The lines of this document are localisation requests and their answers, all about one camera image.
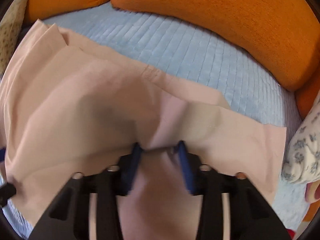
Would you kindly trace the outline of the pink garment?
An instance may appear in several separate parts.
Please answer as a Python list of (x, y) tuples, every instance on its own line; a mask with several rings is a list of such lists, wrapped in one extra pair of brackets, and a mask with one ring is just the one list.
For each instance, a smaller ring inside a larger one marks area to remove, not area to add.
[(35, 225), (75, 172), (91, 175), (145, 152), (120, 198), (125, 239), (194, 239), (201, 197), (184, 187), (180, 140), (218, 172), (244, 172), (269, 203), (286, 129), (232, 111), (222, 93), (37, 21), (1, 81), (1, 146), (13, 204)]

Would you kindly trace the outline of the pink bear plush cushion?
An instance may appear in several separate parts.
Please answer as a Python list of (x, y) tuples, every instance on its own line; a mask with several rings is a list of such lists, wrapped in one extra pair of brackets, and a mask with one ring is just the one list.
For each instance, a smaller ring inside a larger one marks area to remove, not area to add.
[(319, 185), (319, 180), (307, 184), (305, 191), (305, 200), (308, 203), (315, 203), (319, 200)]

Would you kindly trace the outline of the white blue floral pillow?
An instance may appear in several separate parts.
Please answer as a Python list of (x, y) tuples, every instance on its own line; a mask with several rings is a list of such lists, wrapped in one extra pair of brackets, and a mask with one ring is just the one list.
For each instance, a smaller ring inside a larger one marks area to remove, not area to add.
[(319, 102), (313, 104), (295, 135), (291, 138), (282, 169), (290, 183), (319, 180)]

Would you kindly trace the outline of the beige spotted pillow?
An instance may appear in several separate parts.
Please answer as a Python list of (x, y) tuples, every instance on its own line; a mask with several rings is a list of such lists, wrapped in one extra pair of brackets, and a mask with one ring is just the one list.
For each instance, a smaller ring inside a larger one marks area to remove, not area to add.
[(16, 49), (28, 0), (13, 0), (1, 19), (1, 77)]

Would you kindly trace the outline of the orange bed frame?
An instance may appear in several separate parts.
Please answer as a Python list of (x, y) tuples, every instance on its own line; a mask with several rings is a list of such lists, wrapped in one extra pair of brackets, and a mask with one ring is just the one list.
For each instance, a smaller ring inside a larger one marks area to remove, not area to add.
[(318, 92), (319, 75), (312, 77), (302, 88), (295, 91), (296, 104), (302, 119), (310, 112)]

